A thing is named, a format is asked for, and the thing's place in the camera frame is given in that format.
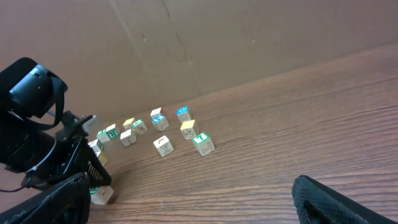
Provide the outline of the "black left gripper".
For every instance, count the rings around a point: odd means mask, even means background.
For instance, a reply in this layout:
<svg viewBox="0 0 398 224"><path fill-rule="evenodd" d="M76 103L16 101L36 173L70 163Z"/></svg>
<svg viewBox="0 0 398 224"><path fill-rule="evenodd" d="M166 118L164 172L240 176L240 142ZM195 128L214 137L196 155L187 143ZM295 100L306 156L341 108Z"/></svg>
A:
<svg viewBox="0 0 398 224"><path fill-rule="evenodd" d="M1 163L24 173L21 185L46 190L77 173L88 174L90 187L111 185L112 178L88 145L84 125L93 116L63 114L64 127L55 136L9 112L1 113Z"/></svg>

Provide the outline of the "green R wooden block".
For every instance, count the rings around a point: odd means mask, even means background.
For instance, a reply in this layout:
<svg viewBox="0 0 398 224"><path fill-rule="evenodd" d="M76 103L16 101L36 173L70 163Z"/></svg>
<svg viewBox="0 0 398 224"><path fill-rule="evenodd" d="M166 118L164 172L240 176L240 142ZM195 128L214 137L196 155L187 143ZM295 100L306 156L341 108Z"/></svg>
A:
<svg viewBox="0 0 398 224"><path fill-rule="evenodd" d="M106 205L113 193L114 190L110 185L90 188L91 202L96 205Z"/></svg>

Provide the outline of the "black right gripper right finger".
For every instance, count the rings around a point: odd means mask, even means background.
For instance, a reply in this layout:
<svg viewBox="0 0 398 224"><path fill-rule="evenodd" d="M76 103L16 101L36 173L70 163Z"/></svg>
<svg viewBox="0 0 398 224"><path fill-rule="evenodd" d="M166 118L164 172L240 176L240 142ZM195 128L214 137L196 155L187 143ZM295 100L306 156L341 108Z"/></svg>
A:
<svg viewBox="0 0 398 224"><path fill-rule="evenodd" d="M397 224L306 175L294 180L292 197L300 224Z"/></svg>

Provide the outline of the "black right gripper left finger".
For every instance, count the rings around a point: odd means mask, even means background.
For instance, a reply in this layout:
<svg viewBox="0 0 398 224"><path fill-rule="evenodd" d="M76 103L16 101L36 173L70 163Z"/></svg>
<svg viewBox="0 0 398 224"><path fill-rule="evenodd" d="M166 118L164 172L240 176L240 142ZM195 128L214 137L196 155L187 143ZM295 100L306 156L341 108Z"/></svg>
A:
<svg viewBox="0 0 398 224"><path fill-rule="evenodd" d="M86 224L90 214L90 178L78 173L1 213L1 223Z"/></svg>

